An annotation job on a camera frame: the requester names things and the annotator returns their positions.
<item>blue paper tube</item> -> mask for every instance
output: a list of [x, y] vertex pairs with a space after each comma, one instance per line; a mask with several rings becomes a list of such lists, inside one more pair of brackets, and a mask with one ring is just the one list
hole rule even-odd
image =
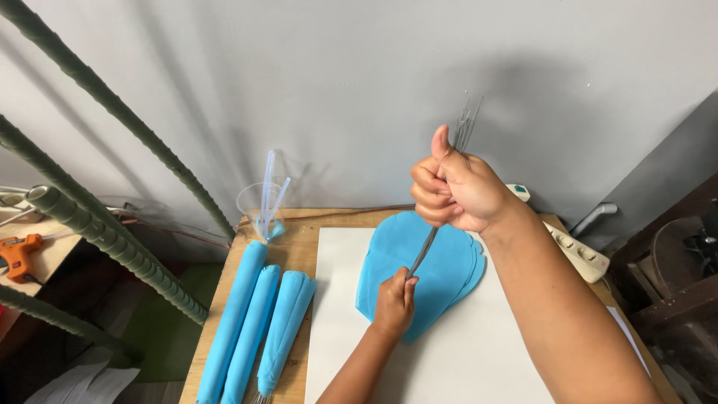
[[229, 372], [227, 372], [222, 404], [240, 404], [242, 402], [242, 396], [244, 396], [244, 390], [249, 381], [249, 373], [252, 370], [254, 358], [257, 356], [259, 342], [262, 340], [266, 324], [269, 322], [276, 286], [279, 283], [279, 273], [278, 265], [269, 265], [259, 274], [247, 316], [244, 318], [242, 332], [239, 333], [237, 347], [232, 355]]
[[286, 271], [281, 278], [276, 307], [264, 344], [257, 382], [260, 394], [268, 398], [279, 381], [289, 350], [312, 300], [317, 281], [304, 272]]
[[260, 242], [251, 242], [244, 249], [220, 325], [217, 327], [217, 334], [207, 355], [200, 389], [197, 392], [197, 404], [217, 404], [220, 398], [231, 354], [237, 344], [249, 300], [266, 255], [267, 246]]

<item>wooden furniture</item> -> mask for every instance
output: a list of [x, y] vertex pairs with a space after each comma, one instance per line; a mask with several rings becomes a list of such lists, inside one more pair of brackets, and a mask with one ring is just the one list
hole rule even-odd
[[[266, 259], [267, 264], [278, 264], [282, 270], [303, 271], [313, 278], [317, 266], [317, 244], [319, 242], [320, 227], [377, 227], [386, 217], [396, 214], [399, 211], [357, 212], [358, 211], [353, 209], [285, 209], [285, 217], [307, 218], [286, 222], [285, 235], [279, 240], [279, 243], [270, 244], [269, 246]], [[541, 215], [541, 218], [552, 226], [566, 231], [554, 215]], [[234, 281], [239, 261], [245, 246], [254, 239], [256, 239], [256, 235], [250, 226], [243, 226], [234, 239], [234, 244], [227, 256], [224, 271], [217, 286], [212, 306], [210, 307], [209, 316], [202, 330], [200, 342], [197, 345], [197, 350], [192, 360], [190, 372], [187, 375], [185, 388], [182, 391], [182, 398], [179, 401], [180, 404], [195, 404], [205, 360], [212, 346], [212, 341], [227, 302], [227, 297], [232, 282]], [[618, 308], [618, 304], [603, 283], [592, 284], [591, 289], [593, 289], [601, 301], [607, 306]], [[297, 340], [294, 342], [294, 346], [289, 353], [289, 358], [287, 359], [279, 384], [274, 391], [272, 401], [274, 404], [299, 404], [304, 402], [311, 315], [312, 308], [310, 306], [304, 317], [304, 323], [299, 329]], [[622, 312], [621, 316], [625, 321], [626, 319]], [[667, 404], [681, 404], [681, 400], [673, 391], [673, 388], [668, 383], [668, 380], [663, 375], [645, 345], [638, 338], [633, 327], [630, 327], [630, 324], [629, 328], [651, 372], [653, 382], [656, 384], [663, 399]], [[258, 355], [250, 376], [250, 382], [247, 387], [249, 394], [245, 394], [245, 401], [248, 401], [248, 397], [251, 399], [251, 396], [253, 396], [253, 393], [256, 391], [256, 368], [258, 366], [259, 357]]]
[[[40, 234], [49, 236], [60, 232], [69, 231], [69, 229], [49, 217], [37, 223], [10, 223], [0, 227], [0, 239], [8, 237], [22, 238], [28, 234]], [[82, 239], [77, 234], [68, 234], [57, 239], [47, 240], [42, 249], [30, 255], [30, 260], [36, 272], [35, 277], [42, 283], [55, 273], [57, 267], [65, 259], [65, 257], [73, 250], [75, 245]], [[9, 286], [15, 290], [25, 293], [28, 296], [35, 296], [39, 292], [41, 286], [33, 283], [15, 283], [7, 277], [0, 276], [0, 285]], [[0, 315], [0, 341], [5, 337], [9, 329], [20, 316], [20, 312], [6, 308]]]

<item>hand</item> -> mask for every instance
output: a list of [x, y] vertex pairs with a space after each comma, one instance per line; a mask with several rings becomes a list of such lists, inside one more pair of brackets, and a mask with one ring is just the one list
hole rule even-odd
[[406, 280], [408, 273], [406, 267], [401, 267], [393, 277], [379, 285], [371, 324], [376, 331], [397, 341], [409, 329], [414, 317], [414, 288], [419, 278], [412, 276]]
[[448, 223], [481, 233], [521, 200], [484, 160], [457, 152], [448, 137], [449, 127], [441, 125], [434, 133], [432, 155], [411, 168], [416, 212], [432, 226]]

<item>drain pipe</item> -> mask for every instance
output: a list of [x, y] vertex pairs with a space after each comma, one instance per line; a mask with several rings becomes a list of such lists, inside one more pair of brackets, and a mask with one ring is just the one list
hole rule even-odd
[[614, 214], [618, 212], [618, 206], [616, 206], [615, 203], [599, 203], [598, 206], [596, 206], [591, 213], [586, 215], [586, 217], [583, 218], [576, 226], [574, 226], [573, 229], [569, 232], [571, 234], [571, 237], [578, 237], [579, 234], [581, 234], [589, 224], [593, 223], [596, 219], [598, 219], [598, 216], [601, 216], [603, 214]]

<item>white board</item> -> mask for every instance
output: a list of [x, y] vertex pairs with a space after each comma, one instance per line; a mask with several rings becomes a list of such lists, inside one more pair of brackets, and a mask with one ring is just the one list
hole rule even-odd
[[[373, 232], [320, 229], [306, 404], [317, 401], [369, 326], [354, 299]], [[487, 257], [483, 279], [414, 344], [399, 344], [376, 388], [377, 403], [554, 402], [528, 356], [486, 246], [472, 236]]]

